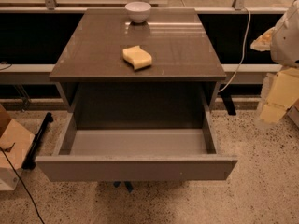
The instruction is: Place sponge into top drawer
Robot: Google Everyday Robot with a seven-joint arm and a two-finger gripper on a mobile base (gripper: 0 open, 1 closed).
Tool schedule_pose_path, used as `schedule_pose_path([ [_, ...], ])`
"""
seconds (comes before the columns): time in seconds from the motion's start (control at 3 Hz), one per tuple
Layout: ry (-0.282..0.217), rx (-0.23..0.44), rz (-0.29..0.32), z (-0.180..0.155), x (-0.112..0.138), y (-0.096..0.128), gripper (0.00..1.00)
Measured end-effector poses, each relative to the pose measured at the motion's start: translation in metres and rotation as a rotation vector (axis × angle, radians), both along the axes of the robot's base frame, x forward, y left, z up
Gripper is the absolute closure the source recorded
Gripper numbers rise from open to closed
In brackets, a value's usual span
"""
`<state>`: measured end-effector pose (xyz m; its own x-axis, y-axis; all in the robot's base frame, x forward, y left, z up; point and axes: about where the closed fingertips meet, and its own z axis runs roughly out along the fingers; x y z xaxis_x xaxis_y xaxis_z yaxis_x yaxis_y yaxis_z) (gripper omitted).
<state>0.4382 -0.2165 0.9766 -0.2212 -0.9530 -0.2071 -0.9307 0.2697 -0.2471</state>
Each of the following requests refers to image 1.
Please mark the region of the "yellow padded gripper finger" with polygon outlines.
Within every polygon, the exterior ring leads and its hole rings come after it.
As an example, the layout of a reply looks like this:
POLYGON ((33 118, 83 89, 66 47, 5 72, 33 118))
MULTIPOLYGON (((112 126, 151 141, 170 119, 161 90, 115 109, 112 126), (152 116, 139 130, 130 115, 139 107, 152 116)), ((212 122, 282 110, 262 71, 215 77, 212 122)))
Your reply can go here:
POLYGON ((278 123, 286 114, 284 109, 265 104, 260 114, 260 119, 268 124, 278 123))

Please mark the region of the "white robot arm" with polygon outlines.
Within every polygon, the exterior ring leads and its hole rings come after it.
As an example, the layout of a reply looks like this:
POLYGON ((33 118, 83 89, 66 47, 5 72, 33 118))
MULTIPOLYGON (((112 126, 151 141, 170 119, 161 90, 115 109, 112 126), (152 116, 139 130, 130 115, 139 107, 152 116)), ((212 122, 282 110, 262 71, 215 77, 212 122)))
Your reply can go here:
POLYGON ((285 69, 273 76, 260 119, 275 124, 299 99, 299 0, 295 0, 277 22, 270 54, 272 60, 285 66, 285 69))

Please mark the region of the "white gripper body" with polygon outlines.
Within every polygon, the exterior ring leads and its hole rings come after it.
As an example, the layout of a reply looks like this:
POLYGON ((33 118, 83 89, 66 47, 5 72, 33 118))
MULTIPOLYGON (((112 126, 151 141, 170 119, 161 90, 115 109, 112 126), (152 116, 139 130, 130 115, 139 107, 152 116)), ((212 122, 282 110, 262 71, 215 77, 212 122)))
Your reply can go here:
POLYGON ((275 74, 265 105, 289 109, 299 99, 299 70, 288 68, 275 74))

